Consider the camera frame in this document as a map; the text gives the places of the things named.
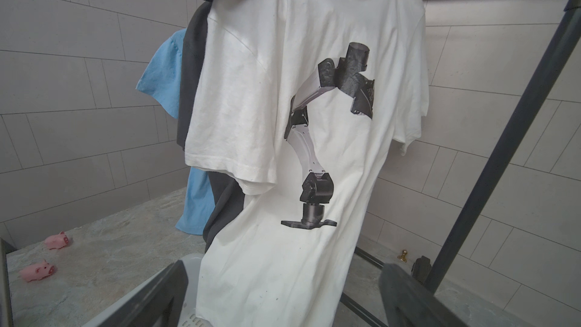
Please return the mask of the dark garment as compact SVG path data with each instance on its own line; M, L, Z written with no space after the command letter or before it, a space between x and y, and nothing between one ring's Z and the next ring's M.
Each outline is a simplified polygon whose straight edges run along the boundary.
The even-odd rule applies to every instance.
M208 251L228 224L242 212L245 193L228 170L225 156L220 152L226 137L223 118L213 109L219 103L210 99L212 82L204 78L204 70L211 65L207 57L207 35L212 27L210 12L212 4L204 2L193 14L186 28L182 59L182 87L196 89L192 103L192 116L185 145L182 147L187 165L207 172L215 201L203 239Z

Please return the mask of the white printed t-shirt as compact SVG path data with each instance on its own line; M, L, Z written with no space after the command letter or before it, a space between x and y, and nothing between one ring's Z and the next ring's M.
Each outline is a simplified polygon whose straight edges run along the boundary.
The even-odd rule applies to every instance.
M204 78L242 212L203 257L214 326L330 326L392 142L428 113L422 0L213 0Z

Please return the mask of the light blue printed t-shirt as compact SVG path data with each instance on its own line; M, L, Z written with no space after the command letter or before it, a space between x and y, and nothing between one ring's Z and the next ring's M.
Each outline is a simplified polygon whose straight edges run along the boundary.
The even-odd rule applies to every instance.
M139 92L151 96L171 118L177 120L176 142L181 147L187 138L196 92L194 87L182 87L185 35L185 29L179 30L160 46L136 86ZM191 168L184 210L176 228L191 235L202 235L214 208L215 201L207 172Z

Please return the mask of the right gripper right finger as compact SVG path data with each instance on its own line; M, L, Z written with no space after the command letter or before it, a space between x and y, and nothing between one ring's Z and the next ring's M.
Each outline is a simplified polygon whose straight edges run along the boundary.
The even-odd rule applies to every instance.
M390 327L466 327L467 324L444 306L403 268L386 263L379 290Z

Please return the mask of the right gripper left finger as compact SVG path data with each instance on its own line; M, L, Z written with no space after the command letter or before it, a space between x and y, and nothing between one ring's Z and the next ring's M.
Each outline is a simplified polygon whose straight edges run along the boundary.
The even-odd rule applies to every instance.
M181 260L157 274L99 326L173 326L179 324L189 279Z

